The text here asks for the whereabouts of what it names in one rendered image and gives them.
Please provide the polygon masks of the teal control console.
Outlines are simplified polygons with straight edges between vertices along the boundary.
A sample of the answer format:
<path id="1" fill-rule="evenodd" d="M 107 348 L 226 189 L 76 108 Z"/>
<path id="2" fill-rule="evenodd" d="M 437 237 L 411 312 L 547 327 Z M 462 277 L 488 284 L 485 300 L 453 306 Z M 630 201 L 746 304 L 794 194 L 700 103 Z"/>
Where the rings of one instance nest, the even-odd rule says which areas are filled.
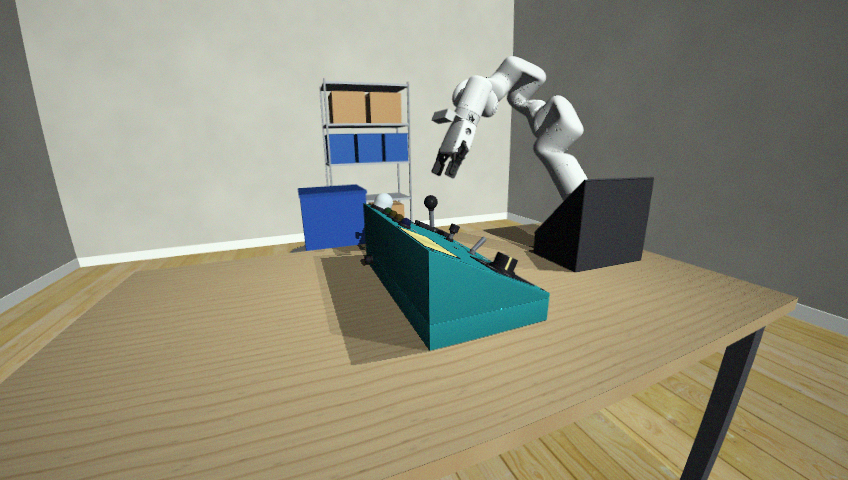
<path id="1" fill-rule="evenodd" d="M 424 199 L 428 225 L 392 211 L 389 194 L 363 203 L 365 263 L 428 349 L 547 320 L 550 293 L 515 274 L 517 259 L 477 253 L 484 236 L 470 249 L 453 239 L 460 226 L 451 223 L 450 234 L 435 228 L 437 204 L 433 195 Z"/>

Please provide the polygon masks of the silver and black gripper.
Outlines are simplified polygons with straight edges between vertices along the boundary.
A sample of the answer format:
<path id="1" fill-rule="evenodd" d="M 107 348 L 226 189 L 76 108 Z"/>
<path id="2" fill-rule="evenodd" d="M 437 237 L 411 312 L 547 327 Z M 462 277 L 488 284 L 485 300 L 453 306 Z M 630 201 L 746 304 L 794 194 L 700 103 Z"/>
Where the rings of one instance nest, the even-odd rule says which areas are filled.
<path id="1" fill-rule="evenodd" d="M 443 139 L 441 147 L 439 148 L 436 161 L 431 171 L 433 174 L 441 176 L 445 166 L 444 163 L 451 155 L 450 158 L 452 162 L 449 161 L 449 164 L 444 174 L 452 179 L 455 178 L 459 169 L 459 165 L 461 165 L 462 161 L 467 157 L 467 153 L 470 150 L 476 131 L 476 126 L 472 122 L 464 118 L 454 118 L 455 119 L 451 123 Z"/>

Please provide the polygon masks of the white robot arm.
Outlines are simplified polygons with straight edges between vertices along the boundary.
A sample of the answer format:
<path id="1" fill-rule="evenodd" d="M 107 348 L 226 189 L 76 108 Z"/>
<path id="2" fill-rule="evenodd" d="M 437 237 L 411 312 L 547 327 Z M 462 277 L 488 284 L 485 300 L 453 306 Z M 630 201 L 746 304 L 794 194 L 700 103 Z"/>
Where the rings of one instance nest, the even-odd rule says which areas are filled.
<path id="1" fill-rule="evenodd" d="M 542 100 L 529 101 L 545 80 L 546 75 L 541 68 L 509 56 L 491 77 L 475 75 L 461 82 L 452 96 L 452 102 L 457 106 L 455 112 L 450 109 L 434 112 L 432 121 L 442 124 L 453 122 L 457 117 L 477 127 L 481 116 L 491 117 L 496 113 L 498 102 L 508 93 L 510 106 L 527 117 L 534 136 L 538 138 L 533 146 L 534 153 L 546 167 L 565 201 L 587 179 L 576 158 L 564 153 L 581 137 L 583 126 L 570 102 L 562 96 L 553 96 L 546 103 Z"/>

